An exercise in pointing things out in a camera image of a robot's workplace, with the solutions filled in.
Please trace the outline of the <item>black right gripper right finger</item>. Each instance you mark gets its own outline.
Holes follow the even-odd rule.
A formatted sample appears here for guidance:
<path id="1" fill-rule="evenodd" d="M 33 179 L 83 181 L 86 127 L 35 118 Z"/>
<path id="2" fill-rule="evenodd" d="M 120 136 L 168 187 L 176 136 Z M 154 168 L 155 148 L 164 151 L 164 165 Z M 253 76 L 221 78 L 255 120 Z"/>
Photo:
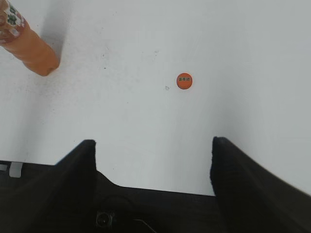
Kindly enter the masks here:
<path id="1" fill-rule="evenodd" d="M 309 233 L 311 197 L 275 176 L 225 137 L 212 141 L 210 180 L 231 233 Z"/>

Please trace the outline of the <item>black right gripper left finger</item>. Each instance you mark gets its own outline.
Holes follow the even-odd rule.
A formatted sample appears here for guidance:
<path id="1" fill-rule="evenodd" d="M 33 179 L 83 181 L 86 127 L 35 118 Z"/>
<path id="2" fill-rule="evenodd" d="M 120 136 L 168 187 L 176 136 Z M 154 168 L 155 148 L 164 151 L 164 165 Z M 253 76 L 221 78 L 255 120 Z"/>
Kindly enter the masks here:
<path id="1" fill-rule="evenodd" d="M 87 233 L 97 182 L 96 142 L 84 140 L 56 165 L 0 188 L 2 233 Z"/>

